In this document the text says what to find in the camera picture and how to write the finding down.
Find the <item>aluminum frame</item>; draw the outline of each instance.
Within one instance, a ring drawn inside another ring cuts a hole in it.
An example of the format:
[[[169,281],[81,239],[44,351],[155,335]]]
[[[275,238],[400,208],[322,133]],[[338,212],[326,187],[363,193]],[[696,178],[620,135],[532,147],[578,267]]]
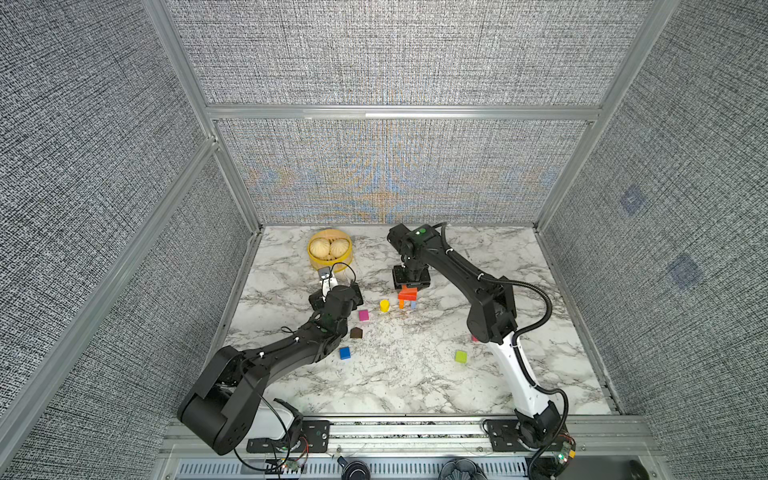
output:
[[[492,451],[481,422],[484,419],[514,418],[513,415],[440,414],[305,416],[307,420],[328,420],[332,424],[329,452],[310,454],[310,458],[327,458],[332,454],[358,458],[504,457],[510,454]],[[419,422],[430,422],[431,425],[420,425]],[[640,416],[570,415],[568,428],[578,442],[577,455],[636,455],[652,476],[672,479],[663,453]],[[264,454],[245,453],[244,444],[239,446],[243,458],[265,458]],[[533,452],[516,452],[514,455],[533,455]],[[179,461],[184,458],[219,458],[219,455],[187,427],[172,422],[151,478],[171,480]],[[230,453],[221,458],[234,458],[234,455]]]
[[[605,368],[603,358],[601,357],[600,352],[598,351],[598,348],[592,339],[592,335],[589,333],[587,323],[584,321],[584,317],[581,315],[581,310],[579,310],[578,305],[576,304],[576,301],[571,294],[571,289],[568,288],[568,284],[565,282],[565,278],[562,276],[562,273],[560,273],[558,265],[552,260],[552,255],[549,252],[549,248],[547,247],[544,237],[542,237],[536,229],[534,229],[534,236],[536,237],[536,241],[538,242],[539,248],[541,249],[541,254],[544,255],[544,260],[547,262],[547,266],[549,267],[549,271],[552,274],[552,278],[554,278],[554,284],[557,285],[558,290],[560,290],[560,296],[563,298],[563,302],[565,303],[565,309],[568,311],[568,315],[571,317],[571,321],[574,324],[574,328],[576,329],[578,338],[581,341],[581,345],[584,347],[584,352],[587,354],[589,363],[592,365],[592,370],[598,378],[600,387],[603,389],[603,396],[608,402],[608,406],[610,406],[611,409],[615,410],[617,413],[626,412],[621,399],[618,398],[616,387],[611,381],[611,376],[608,374],[608,370]]]
[[[211,120],[222,118],[297,118],[306,120],[379,120],[438,118],[463,120],[587,120],[601,115],[599,106],[512,105],[257,105],[212,104]]]
[[[414,227],[417,227],[419,225],[423,225],[424,223],[433,223],[433,222],[405,222],[406,225],[413,225]],[[329,225],[333,225],[334,227],[394,227],[397,225],[397,223],[379,223],[379,222],[358,222],[358,223],[266,223],[267,227],[329,227]],[[534,224],[533,222],[525,222],[525,223],[453,223],[449,222],[450,227],[520,227],[520,228],[533,228]]]
[[[7,469],[51,398],[88,347],[114,302],[192,188],[206,161],[211,158],[214,148],[213,137],[208,137],[197,148],[192,159],[168,187],[165,196],[155,205],[104,279],[8,406],[0,419],[0,475]]]
[[[664,26],[677,10],[679,4],[680,0],[656,0],[651,6],[645,22],[643,22],[635,36],[632,46],[630,46],[622,65],[611,82],[611,87],[605,95],[602,104],[602,114],[584,130],[574,153],[558,176],[547,196],[547,200],[545,200],[544,205],[541,207],[536,221],[536,226],[540,231],[546,230],[554,213],[560,207],[563,199],[565,199],[565,195],[576,181],[581,168],[586,163],[598,140],[600,140],[605,128],[611,122],[611,117],[618,109],[621,100],[624,98],[627,90],[629,90],[632,81],[637,77],[637,73],[643,66],[650,50],[653,48],[659,35],[661,35],[661,31],[664,30]]]
[[[176,76],[179,78],[181,87],[187,94],[187,100],[190,102],[190,106],[197,117],[197,121],[200,123],[200,127],[206,135],[214,136],[219,139],[221,149],[217,152],[217,159],[222,174],[227,181],[227,185],[230,187],[232,196],[243,215],[246,225],[248,225],[250,231],[254,233],[259,230],[259,227],[261,226],[256,207],[250,199],[243,178],[237,173],[237,168],[232,161],[232,157],[227,153],[226,147],[220,140],[220,136],[216,131],[214,123],[205,114],[207,104],[203,89],[200,86],[200,82],[197,80],[197,76],[194,74],[194,69],[192,68],[192,64],[190,63],[186,51],[181,46],[179,32],[170,19],[170,12],[163,0],[142,0],[142,2],[144,3],[144,9],[149,14],[150,20],[157,31],[157,35],[160,37],[161,43],[168,55],[168,60],[176,71]]]
[[[230,291],[230,296],[227,299],[227,305],[224,307],[224,312],[221,314],[221,320],[219,321],[216,334],[210,343],[210,349],[208,350],[208,354],[205,357],[205,363],[200,368],[201,371],[205,369],[205,366],[214,356],[214,353],[216,353],[216,351],[218,351],[218,349],[223,346],[224,340],[227,338],[227,333],[230,330],[232,318],[234,317],[235,311],[237,310],[237,305],[240,303],[240,297],[243,295],[245,282],[248,280],[250,268],[253,265],[253,260],[256,258],[256,252],[259,250],[259,245],[261,244],[261,239],[263,237],[264,227],[261,227],[248,239],[248,247],[246,248],[245,255],[243,255],[243,261],[240,263],[240,268],[237,271],[235,282],[232,284],[232,290]]]

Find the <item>yellow steamer basket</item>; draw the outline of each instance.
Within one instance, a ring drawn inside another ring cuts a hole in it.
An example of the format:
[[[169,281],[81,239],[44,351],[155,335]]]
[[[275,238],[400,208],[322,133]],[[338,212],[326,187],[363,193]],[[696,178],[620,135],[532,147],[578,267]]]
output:
[[[326,238],[328,241],[333,242],[334,240],[338,240],[339,238],[343,238],[349,243],[349,248],[346,249],[346,252],[344,254],[334,260],[328,260],[330,256],[327,258],[317,258],[310,252],[310,245],[313,241],[317,240],[318,238]],[[310,263],[315,268],[315,270],[319,270],[323,268],[324,266],[332,266],[336,262],[344,262],[348,264],[352,264],[352,239],[349,238],[349,235],[342,232],[341,230],[334,230],[333,228],[329,228],[327,230],[322,230],[320,232],[315,233],[312,235],[312,238],[310,238],[309,243],[306,245],[306,254],[310,256]],[[334,272],[340,272],[344,270],[346,266],[344,265],[336,265],[336,268],[333,269]]]

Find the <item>steamed bun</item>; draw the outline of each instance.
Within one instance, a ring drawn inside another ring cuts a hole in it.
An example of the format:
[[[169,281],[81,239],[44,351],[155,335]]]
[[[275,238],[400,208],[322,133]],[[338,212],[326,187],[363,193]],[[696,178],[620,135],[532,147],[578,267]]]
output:
[[[346,241],[343,238],[339,238],[337,240],[334,240],[333,243],[331,243],[331,257],[333,258],[339,258],[341,257],[346,251],[349,249],[349,242]]]
[[[317,238],[310,243],[310,253],[315,258],[324,258],[330,254],[331,243],[327,238]]]

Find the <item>marble table surface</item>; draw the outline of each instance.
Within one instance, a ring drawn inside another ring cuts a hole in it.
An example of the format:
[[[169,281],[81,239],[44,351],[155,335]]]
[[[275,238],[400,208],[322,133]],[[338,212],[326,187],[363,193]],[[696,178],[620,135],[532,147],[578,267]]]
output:
[[[286,336],[312,313],[307,297],[319,288],[306,244],[318,227],[267,227],[251,267],[225,344],[257,348]],[[286,400],[304,413],[512,413],[514,403],[491,352],[472,342],[466,326],[469,304],[458,289],[430,269],[432,285],[419,292],[415,310],[400,310],[392,287],[392,265],[399,256],[386,241],[388,227],[343,227],[353,240],[354,261],[370,320],[357,312],[349,328],[362,328],[362,339],[347,336],[352,358],[334,352],[278,379],[265,393]],[[451,246],[496,276],[543,286],[554,303],[552,318],[522,337],[538,381],[560,386],[571,413],[607,414],[610,408],[584,353],[531,228],[449,227]],[[337,275],[344,279],[344,272]],[[392,309],[379,310],[389,299]],[[535,293],[515,288],[518,325],[544,312]],[[468,353],[466,364],[454,360]],[[559,396],[554,398],[561,408]]]

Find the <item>metal mounting plate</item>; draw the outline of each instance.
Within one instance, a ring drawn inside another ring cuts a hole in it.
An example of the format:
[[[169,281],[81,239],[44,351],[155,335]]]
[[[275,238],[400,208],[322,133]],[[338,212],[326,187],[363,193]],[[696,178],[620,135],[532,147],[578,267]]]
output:
[[[494,452],[527,452],[520,442],[517,420],[485,420],[485,430],[491,440]],[[547,450],[558,451],[563,448],[563,442],[552,444]]]
[[[408,275],[406,274],[406,268],[403,265],[395,265],[392,267],[392,283],[395,285],[395,290],[400,290],[404,286],[416,287],[419,290],[427,288],[432,280],[429,278],[429,270],[422,270],[421,278],[416,282],[409,282]]]
[[[304,420],[301,425],[301,435],[310,444],[310,453],[325,453],[328,451],[328,437],[331,422],[327,420]],[[303,452],[306,447],[304,439],[291,452]],[[275,448],[271,439],[248,439],[248,453],[274,453]]]

